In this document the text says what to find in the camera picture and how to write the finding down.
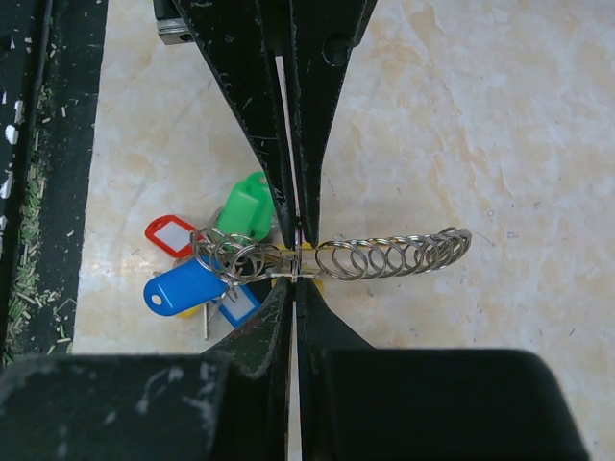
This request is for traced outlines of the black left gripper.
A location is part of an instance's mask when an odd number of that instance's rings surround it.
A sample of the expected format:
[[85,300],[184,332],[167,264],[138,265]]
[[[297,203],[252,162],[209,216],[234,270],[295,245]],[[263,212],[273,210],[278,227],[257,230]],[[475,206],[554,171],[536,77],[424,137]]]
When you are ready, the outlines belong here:
[[292,248],[296,207],[276,65],[288,6],[286,1],[153,1],[165,45],[196,43],[265,173],[283,243]]

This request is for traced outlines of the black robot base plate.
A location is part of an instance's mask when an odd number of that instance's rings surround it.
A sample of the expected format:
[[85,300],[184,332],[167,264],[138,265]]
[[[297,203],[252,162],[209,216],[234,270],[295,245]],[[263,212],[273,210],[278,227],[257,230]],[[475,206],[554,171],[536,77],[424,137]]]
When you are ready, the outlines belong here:
[[108,3],[1,5],[1,363],[71,351]]

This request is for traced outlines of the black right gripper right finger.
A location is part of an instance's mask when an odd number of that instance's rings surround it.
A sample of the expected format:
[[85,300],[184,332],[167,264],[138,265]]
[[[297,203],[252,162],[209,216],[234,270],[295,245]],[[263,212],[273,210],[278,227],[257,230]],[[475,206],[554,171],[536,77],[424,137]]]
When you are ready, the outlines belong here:
[[306,460],[585,460],[550,368],[507,349],[378,349],[295,288]]

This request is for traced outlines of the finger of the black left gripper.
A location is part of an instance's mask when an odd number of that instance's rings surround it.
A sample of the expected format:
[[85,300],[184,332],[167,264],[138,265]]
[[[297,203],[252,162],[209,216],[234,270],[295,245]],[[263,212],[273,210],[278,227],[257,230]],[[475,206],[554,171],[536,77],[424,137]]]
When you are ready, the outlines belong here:
[[288,104],[300,220],[306,241],[319,241],[324,156],[353,49],[374,1],[289,3]]

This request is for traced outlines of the key with blue tag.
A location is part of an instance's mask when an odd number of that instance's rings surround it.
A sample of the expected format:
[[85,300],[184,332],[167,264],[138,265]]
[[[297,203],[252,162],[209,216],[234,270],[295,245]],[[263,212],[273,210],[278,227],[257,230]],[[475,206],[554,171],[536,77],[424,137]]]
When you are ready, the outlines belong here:
[[143,288],[143,301],[162,317],[177,317],[201,306],[203,334],[210,339],[209,304],[220,299],[228,284],[204,267],[196,258],[150,279]]

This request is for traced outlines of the key with yellow tag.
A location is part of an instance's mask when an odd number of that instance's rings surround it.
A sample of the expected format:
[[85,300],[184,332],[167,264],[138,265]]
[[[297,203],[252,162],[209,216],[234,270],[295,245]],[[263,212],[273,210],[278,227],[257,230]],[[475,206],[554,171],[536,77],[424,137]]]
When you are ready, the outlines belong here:
[[300,263],[297,280],[311,280],[315,284],[319,294],[324,294],[325,284],[321,278],[321,270],[318,267],[312,267],[309,265],[311,261],[315,261],[316,249],[314,247],[311,247],[309,243],[304,242],[298,250],[293,252],[288,249],[283,249],[280,245],[277,246],[277,249],[283,253],[284,264],[278,272],[275,272],[273,269],[268,270],[269,273],[273,274],[270,282],[271,287],[275,286],[279,278],[284,278],[287,275],[291,275],[293,264],[297,262]]

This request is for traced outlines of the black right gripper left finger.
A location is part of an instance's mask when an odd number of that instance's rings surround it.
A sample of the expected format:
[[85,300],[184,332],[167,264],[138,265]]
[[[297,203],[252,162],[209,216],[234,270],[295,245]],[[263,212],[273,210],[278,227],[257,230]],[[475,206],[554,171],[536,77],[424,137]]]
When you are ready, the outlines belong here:
[[1,376],[5,460],[284,460],[293,290],[197,354],[34,355]]

